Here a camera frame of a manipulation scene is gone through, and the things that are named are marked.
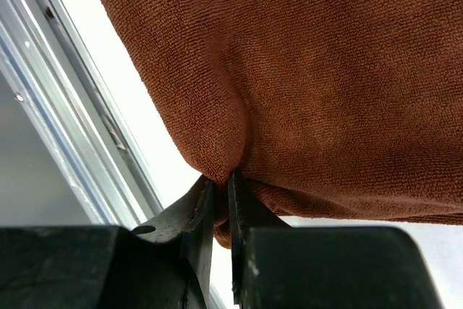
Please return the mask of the brown microfiber towel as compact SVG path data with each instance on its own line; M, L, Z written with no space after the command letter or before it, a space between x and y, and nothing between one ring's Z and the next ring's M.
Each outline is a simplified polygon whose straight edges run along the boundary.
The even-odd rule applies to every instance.
M281 216L462 222L462 0L101 0L185 161Z

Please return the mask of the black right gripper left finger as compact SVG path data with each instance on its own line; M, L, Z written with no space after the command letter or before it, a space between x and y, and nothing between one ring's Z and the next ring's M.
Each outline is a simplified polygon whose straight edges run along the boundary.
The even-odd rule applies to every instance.
M1 230L3 308L205 308L214 184L200 178L133 230L113 225Z

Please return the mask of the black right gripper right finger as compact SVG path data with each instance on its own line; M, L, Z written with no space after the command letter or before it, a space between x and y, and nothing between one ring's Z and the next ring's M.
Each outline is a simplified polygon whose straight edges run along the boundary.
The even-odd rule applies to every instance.
M232 289L241 308L440 308L412 238L396 227L291 227L227 182Z

